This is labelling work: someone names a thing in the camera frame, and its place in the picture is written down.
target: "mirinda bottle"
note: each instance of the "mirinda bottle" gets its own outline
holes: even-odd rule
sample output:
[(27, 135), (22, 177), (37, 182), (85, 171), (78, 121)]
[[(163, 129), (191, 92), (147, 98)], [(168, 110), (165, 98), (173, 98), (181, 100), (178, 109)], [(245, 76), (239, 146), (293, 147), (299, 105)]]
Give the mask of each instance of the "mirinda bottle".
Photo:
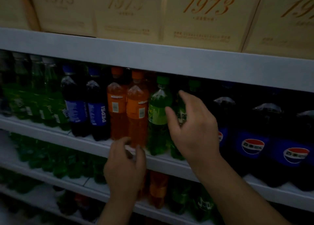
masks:
[(163, 207), (167, 193), (169, 175), (150, 171), (149, 203), (157, 209)]
[(148, 124), (149, 92), (144, 83), (142, 71), (132, 71), (133, 82), (127, 92), (127, 115), (129, 119), (129, 136), (131, 147), (145, 147)]
[(108, 110), (111, 116), (111, 138), (128, 136), (127, 90), (122, 67), (112, 67), (112, 82), (107, 87)]

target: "round red white and blue logo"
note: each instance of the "round red white and blue logo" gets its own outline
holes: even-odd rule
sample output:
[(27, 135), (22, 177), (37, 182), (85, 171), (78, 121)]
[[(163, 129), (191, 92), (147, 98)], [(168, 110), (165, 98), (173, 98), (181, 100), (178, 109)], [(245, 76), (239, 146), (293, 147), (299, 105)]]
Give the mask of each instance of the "round red white and blue logo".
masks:
[(223, 138), (224, 138), (224, 135), (221, 132), (218, 132), (219, 142), (221, 142)]
[(242, 141), (242, 149), (250, 155), (256, 155), (260, 153), (264, 146), (265, 143), (257, 139), (246, 139)]
[(285, 159), (293, 164), (298, 164), (307, 157), (309, 150), (305, 148), (293, 147), (284, 151)]

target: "box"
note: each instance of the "box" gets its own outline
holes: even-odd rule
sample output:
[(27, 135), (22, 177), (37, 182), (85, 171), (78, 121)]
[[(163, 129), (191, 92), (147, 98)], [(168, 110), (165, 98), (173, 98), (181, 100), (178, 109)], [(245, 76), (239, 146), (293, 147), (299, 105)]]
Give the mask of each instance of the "box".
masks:
[(242, 50), (259, 0), (167, 0), (164, 44)]
[(0, 27), (40, 31), (31, 0), (0, 0)]
[(158, 43), (162, 0), (93, 0), (97, 37)]
[(95, 36), (91, 0), (33, 0), (42, 31)]
[(314, 0), (261, 0), (243, 51), (314, 59)]

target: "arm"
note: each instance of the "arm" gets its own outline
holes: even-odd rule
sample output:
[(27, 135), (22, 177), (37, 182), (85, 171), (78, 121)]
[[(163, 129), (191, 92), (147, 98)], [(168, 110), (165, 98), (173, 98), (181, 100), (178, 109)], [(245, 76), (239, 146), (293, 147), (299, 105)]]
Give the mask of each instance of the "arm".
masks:
[(145, 152), (136, 148), (136, 161), (128, 159), (124, 137), (112, 143), (104, 175), (110, 188), (110, 199), (98, 220), (98, 225), (125, 225), (128, 223), (138, 191), (146, 171)]
[(171, 138), (212, 196), (227, 225), (289, 225), (254, 191), (219, 153), (218, 126), (203, 102), (180, 91), (187, 122), (180, 128), (175, 112), (166, 108)]

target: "orange bottle cap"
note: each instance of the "orange bottle cap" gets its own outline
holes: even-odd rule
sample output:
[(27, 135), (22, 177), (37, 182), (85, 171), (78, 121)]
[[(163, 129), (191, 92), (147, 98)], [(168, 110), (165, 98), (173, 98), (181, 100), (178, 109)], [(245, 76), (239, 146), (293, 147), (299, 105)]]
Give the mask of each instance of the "orange bottle cap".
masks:
[(144, 78), (144, 72), (132, 70), (132, 78), (133, 79), (143, 79)]
[(111, 67), (111, 73), (113, 75), (122, 75), (123, 74), (123, 68), (118, 66), (112, 66)]

